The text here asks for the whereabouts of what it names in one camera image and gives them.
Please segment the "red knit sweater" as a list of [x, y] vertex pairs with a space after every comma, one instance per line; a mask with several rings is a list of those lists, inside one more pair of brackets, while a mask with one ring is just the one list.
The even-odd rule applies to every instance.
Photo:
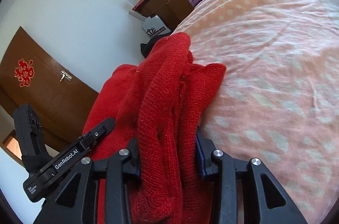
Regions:
[[199, 120], [223, 81], [222, 64], [193, 62], [188, 34], [162, 38], [140, 65], [119, 66], [86, 120], [87, 132], [107, 118], [114, 130], [91, 152], [110, 157], [137, 139], [141, 184], [129, 186], [134, 223], [208, 223], [213, 185], [196, 169]]

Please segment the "black clothes pile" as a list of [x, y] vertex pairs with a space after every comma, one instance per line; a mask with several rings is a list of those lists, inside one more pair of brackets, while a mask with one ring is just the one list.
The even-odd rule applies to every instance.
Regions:
[[140, 50], [141, 50], [141, 54], [143, 55], [143, 57], [146, 59], [149, 56], [153, 47], [158, 42], [158, 40], [162, 39], [163, 37], [168, 37], [171, 34], [172, 32], [165, 33], [165, 34], [159, 34], [157, 36], [152, 37], [146, 44], [141, 43]]

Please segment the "brown wooden door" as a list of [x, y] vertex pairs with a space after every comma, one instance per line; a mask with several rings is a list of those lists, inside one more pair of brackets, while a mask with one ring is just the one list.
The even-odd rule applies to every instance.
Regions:
[[[29, 87], [14, 77], [18, 61], [33, 60], [35, 76]], [[72, 76], [60, 81], [61, 71]], [[9, 115], [29, 103], [39, 116], [47, 146], [61, 151], [82, 133], [98, 93], [54, 60], [18, 28], [1, 60], [1, 106]]]

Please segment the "red double happiness sticker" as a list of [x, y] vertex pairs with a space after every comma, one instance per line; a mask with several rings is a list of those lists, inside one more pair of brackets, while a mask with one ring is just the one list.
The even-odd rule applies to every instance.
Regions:
[[19, 81], [19, 86], [21, 88], [29, 87], [31, 85], [31, 81], [35, 76], [33, 63], [33, 60], [27, 62], [23, 58], [18, 61], [18, 66], [14, 70], [14, 77]]

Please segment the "polka dot bed quilt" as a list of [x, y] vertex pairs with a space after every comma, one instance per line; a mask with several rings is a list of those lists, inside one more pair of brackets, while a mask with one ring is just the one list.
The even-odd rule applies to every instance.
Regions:
[[322, 222], [338, 199], [338, 0], [203, 0], [176, 31], [195, 63], [227, 68], [204, 134], [262, 159]]

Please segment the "white paper bag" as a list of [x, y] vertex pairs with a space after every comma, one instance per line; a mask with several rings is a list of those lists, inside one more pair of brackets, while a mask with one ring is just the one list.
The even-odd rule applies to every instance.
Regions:
[[150, 38], [171, 32], [158, 15], [146, 18], [141, 27]]

